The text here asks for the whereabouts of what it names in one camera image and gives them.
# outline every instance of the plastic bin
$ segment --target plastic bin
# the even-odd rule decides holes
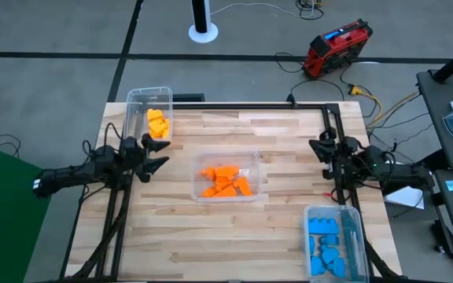
[[[311,253],[309,245],[308,219],[335,219],[338,224],[339,245],[334,246],[345,261],[345,277],[336,277],[326,270],[324,274],[311,275]],[[314,255],[320,256],[319,238],[322,235],[311,234],[314,237]],[[358,211],[349,206],[318,206],[311,205],[304,209],[304,242],[307,261],[307,273],[310,282],[368,282],[369,271],[366,259],[363,229]]]
[[[244,197],[201,197],[202,193],[214,183],[202,176],[201,171],[207,167],[227,165],[239,166],[238,176],[248,179],[252,196]],[[260,171],[260,155],[258,152],[248,153],[203,153],[195,156],[192,166],[192,198],[200,202],[253,201],[262,196],[262,177]]]
[[[129,92],[127,116],[123,126],[124,137],[131,136],[139,139],[144,133],[149,133],[146,112],[150,108],[161,110],[170,122],[168,137],[156,138],[156,140],[171,140],[173,130],[172,90],[165,86],[142,88]]]

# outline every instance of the wooden table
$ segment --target wooden table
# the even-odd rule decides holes
[[[339,102],[346,135],[368,144],[357,102]],[[105,125],[123,128],[124,103],[108,103]],[[335,205],[333,182],[308,145],[324,130],[319,110],[175,110],[171,159],[150,183],[134,178],[119,280],[305,280],[305,206]],[[118,146],[112,131],[108,142]],[[256,150],[263,164],[262,200],[200,204],[192,200],[190,163],[197,153]],[[401,273],[382,194],[358,189],[366,237]],[[101,240],[109,191],[83,204],[66,275],[76,272]],[[111,255],[107,264],[110,266]]]

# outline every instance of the red battery pack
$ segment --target red battery pack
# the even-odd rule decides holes
[[[359,19],[342,28],[319,35],[311,42],[302,69],[311,79],[352,63],[373,34],[368,23]]]

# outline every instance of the black metal frame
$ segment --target black metal frame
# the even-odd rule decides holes
[[[173,104],[174,109],[211,109],[211,110],[239,110],[239,109],[263,109],[263,110],[275,110],[275,109],[314,109],[314,110],[321,110],[322,112],[322,118],[323,118],[323,123],[325,129],[329,129],[332,127],[331,125],[331,120],[330,120],[330,115],[333,115],[336,123],[336,130],[337,130],[337,136],[339,141],[343,141],[345,134],[344,134],[344,128],[341,120],[341,113],[340,113],[340,108],[339,104],[336,103],[329,103],[329,104],[319,104],[319,103],[299,103],[297,104],[296,101],[294,100],[294,97],[288,97],[287,102],[282,102],[282,103],[208,103],[208,102],[201,102],[201,103],[175,103]],[[72,231],[71,237],[69,239],[69,244],[68,244],[68,249],[66,251],[66,255],[64,257],[64,262],[62,265],[62,270],[61,270],[61,275],[58,279],[59,282],[75,282],[75,283],[80,283],[80,282],[113,282],[113,281],[118,281],[118,271],[120,268],[120,258],[121,258],[121,252],[123,248],[123,235],[125,231],[125,224],[127,220],[127,214],[128,214],[128,206],[130,202],[130,197],[131,197],[131,186],[128,186],[127,188],[123,189],[123,199],[122,199],[122,204],[120,207],[120,211],[118,215],[115,217],[113,220],[113,216],[115,213],[115,208],[116,208],[116,198],[118,196],[119,190],[117,189],[112,189],[110,195],[109,195],[109,202],[108,202],[108,207],[107,207],[107,212],[106,212],[106,218],[105,218],[105,224],[104,224],[104,229],[102,232],[102,239],[101,243],[97,246],[96,250],[94,253],[97,253],[98,256],[92,259],[92,256],[90,257],[90,264],[94,262],[96,264],[96,270],[94,273],[93,277],[75,277],[74,275],[72,277],[64,277],[65,276],[65,271],[66,267],[68,265],[68,260],[69,256],[71,254],[72,250],[72,242],[74,240],[74,236],[76,233],[76,226],[78,224],[78,218],[79,218],[79,213],[82,207],[81,202],[78,205],[78,211],[76,212],[76,217],[75,217],[75,225],[74,225],[74,230]],[[355,189],[350,190],[350,200],[351,204],[354,208],[356,208],[359,211],[359,215],[361,218],[361,223],[362,223],[362,228],[363,228],[363,236],[366,241],[366,233],[364,230],[364,225],[363,225],[363,217],[361,216],[361,208],[359,206],[359,198],[357,195],[357,192]],[[345,204],[345,197],[344,197],[344,191],[341,188],[341,186],[337,186],[337,199],[339,201],[339,204]],[[112,240],[114,235],[116,234],[116,242],[114,246],[114,253],[113,253],[113,261],[112,261],[112,266],[111,266],[111,272],[109,275],[105,275],[105,260],[106,260],[106,251],[109,245],[109,242]],[[370,279],[372,282],[390,282],[392,281],[389,278],[381,278],[381,277],[375,277],[374,276],[374,269],[372,267],[370,259],[368,260],[369,263],[369,270],[370,270]]]

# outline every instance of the white cable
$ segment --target white cable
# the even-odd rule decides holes
[[[307,17],[301,17],[301,18],[304,18],[304,19],[311,19],[312,15],[314,15],[314,4],[315,4],[315,3],[314,3],[314,0],[312,0],[311,14],[310,14],[309,16],[307,16]],[[211,13],[211,16],[214,15],[214,14],[216,14],[216,13],[219,13],[219,12],[225,10],[225,9],[228,9],[228,8],[230,8],[230,7],[233,7],[233,6],[253,6],[253,5],[270,6],[270,7],[272,7],[272,8],[278,9],[279,11],[282,11],[282,12],[284,12],[284,13],[287,13],[287,14],[289,14],[289,15],[291,15],[291,16],[300,18],[299,15],[296,15],[296,14],[294,14],[294,13],[288,12],[288,11],[282,9],[281,7],[277,7],[276,5],[272,5],[272,4],[268,4],[268,3],[249,3],[249,4],[248,4],[248,3],[235,3],[235,4],[230,4],[230,5],[226,6],[226,7],[223,7],[222,9],[219,9],[219,10],[217,10],[217,11],[215,11],[215,12],[212,12],[212,13]]]

